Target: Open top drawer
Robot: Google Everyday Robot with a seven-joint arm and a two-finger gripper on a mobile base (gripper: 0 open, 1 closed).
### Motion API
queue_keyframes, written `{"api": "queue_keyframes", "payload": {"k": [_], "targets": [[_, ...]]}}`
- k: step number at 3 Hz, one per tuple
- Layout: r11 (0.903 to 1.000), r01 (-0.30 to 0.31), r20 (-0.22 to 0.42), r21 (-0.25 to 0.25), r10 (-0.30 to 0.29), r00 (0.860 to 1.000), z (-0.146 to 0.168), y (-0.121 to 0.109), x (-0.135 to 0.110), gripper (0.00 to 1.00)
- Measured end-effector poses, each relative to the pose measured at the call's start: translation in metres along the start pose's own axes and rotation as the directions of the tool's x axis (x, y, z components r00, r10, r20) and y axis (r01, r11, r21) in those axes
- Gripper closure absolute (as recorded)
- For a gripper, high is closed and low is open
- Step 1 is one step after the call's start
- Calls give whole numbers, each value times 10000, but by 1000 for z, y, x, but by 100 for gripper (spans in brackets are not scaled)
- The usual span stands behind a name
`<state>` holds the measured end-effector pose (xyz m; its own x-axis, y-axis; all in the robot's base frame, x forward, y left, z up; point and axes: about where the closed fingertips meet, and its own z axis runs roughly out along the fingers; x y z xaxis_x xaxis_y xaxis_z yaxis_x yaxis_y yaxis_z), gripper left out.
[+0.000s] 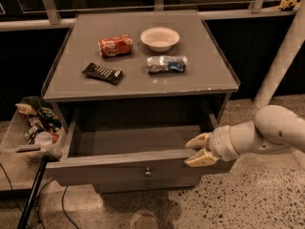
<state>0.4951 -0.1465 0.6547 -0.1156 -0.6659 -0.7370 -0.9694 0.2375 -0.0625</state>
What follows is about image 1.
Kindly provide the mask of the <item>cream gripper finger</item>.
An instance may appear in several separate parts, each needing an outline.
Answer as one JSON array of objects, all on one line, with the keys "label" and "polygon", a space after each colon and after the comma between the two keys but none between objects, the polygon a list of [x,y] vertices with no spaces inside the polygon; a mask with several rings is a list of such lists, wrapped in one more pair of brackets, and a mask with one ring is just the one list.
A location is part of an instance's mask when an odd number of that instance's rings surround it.
[{"label": "cream gripper finger", "polygon": [[186,148],[189,149],[198,149],[198,148],[205,148],[209,142],[210,133],[203,133],[195,138],[191,139],[185,144]]},{"label": "cream gripper finger", "polygon": [[218,156],[206,148],[202,148],[194,156],[186,159],[184,163],[190,167],[206,167],[215,165],[218,160]]}]

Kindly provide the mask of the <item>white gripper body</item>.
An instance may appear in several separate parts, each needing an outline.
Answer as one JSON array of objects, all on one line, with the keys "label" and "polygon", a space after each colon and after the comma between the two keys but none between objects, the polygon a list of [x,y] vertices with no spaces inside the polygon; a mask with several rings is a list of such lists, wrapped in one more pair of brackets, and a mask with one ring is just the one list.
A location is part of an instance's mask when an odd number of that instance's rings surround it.
[{"label": "white gripper body", "polygon": [[239,158],[230,137],[228,125],[214,129],[210,135],[209,150],[223,161]]}]

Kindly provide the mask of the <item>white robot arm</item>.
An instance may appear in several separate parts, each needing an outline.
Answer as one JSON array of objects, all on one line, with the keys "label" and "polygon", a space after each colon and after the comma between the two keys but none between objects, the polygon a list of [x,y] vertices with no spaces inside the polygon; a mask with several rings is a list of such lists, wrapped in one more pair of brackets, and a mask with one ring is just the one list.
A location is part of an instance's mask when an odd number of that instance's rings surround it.
[{"label": "white robot arm", "polygon": [[299,8],[292,25],[254,99],[257,108],[254,120],[218,127],[191,139],[186,147],[196,149],[197,153],[185,160],[186,165],[212,166],[219,160],[231,161],[245,154],[270,154],[289,148],[305,151],[305,119],[270,103],[305,41],[305,0],[296,3]]}]

